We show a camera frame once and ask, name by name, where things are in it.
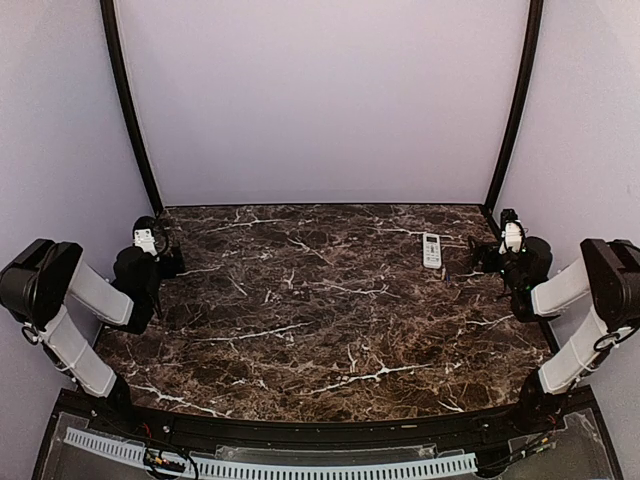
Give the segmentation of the white remote control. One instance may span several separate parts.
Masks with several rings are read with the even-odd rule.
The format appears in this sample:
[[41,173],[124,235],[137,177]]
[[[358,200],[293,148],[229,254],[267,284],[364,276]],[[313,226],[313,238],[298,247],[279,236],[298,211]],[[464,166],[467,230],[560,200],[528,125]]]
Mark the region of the white remote control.
[[437,234],[422,234],[422,263],[428,269],[442,267],[441,241]]

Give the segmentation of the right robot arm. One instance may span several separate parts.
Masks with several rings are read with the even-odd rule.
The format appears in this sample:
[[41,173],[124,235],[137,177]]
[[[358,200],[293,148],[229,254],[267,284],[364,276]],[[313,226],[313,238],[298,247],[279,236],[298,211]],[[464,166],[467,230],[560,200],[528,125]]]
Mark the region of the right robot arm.
[[568,393],[639,331],[639,247],[587,238],[577,258],[556,273],[551,246],[538,237],[502,243],[471,237],[469,247],[474,266],[502,278],[517,320],[545,324],[567,316],[574,328],[530,375],[524,401],[511,410],[511,426],[530,434],[549,416],[545,399]]

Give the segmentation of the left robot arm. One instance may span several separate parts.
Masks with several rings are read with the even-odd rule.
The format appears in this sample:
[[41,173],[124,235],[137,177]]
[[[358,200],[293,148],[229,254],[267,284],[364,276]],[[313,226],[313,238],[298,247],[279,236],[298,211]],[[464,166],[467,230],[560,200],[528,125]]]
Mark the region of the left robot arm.
[[120,436],[141,427],[121,374],[96,352],[102,327],[140,335],[161,311],[164,280],[183,272],[178,249],[157,248],[151,239],[121,250],[107,279],[74,242],[39,238],[1,270],[1,305],[20,324],[29,343],[40,346],[64,375],[88,395],[108,400],[101,417]]

